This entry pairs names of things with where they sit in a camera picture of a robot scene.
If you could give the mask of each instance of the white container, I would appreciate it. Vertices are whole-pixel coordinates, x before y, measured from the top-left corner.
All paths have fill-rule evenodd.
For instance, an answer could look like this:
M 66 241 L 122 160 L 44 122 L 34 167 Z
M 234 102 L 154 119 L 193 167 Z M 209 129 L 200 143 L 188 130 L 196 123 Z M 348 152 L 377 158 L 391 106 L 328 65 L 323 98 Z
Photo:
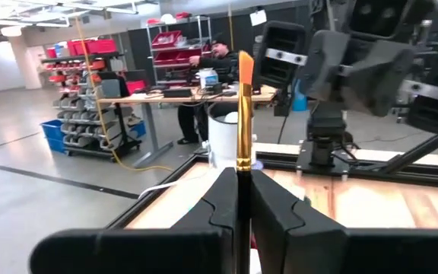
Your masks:
M 217 72 L 212 68 L 203 68 L 195 75 L 200 79 L 201 88 L 212 87 L 213 85 L 219 83 Z
M 236 166 L 237 116 L 233 122 L 224 120 L 232 112 L 237 113 L 236 103 L 215 103 L 208 108 L 209 140 L 204 145 L 209 150 L 209 163 L 219 169 Z M 256 140 L 256 135 L 253 134 L 252 140 Z M 256 162 L 256 151 L 251 152 L 253 165 Z

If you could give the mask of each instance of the black cap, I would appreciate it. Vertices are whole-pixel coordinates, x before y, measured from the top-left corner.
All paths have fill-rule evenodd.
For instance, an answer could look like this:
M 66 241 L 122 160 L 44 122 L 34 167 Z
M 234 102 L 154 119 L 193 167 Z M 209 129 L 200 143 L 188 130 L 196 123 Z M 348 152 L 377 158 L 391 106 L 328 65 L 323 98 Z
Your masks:
M 221 43 L 221 44 L 227 46 L 226 41 L 225 41 L 225 40 L 223 39 L 223 37 L 222 37 L 222 33 L 218 33 L 218 34 L 216 34 L 216 35 L 214 35 L 214 36 L 212 37 L 212 43 L 211 43 L 211 45 L 214 45 L 214 44 L 217 44 L 217 43 Z

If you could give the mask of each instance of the ceiling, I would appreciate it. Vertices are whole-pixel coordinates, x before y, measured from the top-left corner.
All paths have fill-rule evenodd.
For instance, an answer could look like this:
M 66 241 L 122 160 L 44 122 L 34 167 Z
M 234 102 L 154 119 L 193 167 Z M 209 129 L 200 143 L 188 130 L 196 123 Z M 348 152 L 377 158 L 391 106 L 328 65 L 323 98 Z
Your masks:
M 129 13 L 135 11 L 134 5 L 147 3 L 154 2 L 148 0 L 0 0 L 0 21 L 10 21 L 7 25 L 0 24 L 0 29 L 11 25 L 12 22 L 65 25 L 67 18 L 83 14 L 103 16 L 103 10 Z M 6 39 L 0 32 L 0 41 L 3 40 Z

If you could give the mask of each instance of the paintbrush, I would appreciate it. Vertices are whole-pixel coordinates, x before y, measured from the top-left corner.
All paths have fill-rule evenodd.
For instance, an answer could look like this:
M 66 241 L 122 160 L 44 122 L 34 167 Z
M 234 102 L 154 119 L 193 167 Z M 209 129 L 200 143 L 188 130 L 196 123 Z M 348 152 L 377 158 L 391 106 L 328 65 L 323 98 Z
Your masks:
M 237 120 L 238 250 L 236 274 L 249 274 L 251 234 L 252 71 L 255 61 L 240 51 L 240 92 Z

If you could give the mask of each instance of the white bucket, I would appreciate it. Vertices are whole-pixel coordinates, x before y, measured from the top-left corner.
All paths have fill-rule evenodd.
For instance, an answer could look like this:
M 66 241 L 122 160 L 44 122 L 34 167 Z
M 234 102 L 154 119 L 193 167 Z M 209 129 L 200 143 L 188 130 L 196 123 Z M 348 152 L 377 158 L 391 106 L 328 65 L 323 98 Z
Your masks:
M 227 114 L 237 112 L 236 103 L 215 103 L 208 108 L 209 163 L 216 168 L 235 167 L 237 151 L 237 118 L 226 122 Z M 252 150 L 251 165 L 256 162 L 256 151 Z

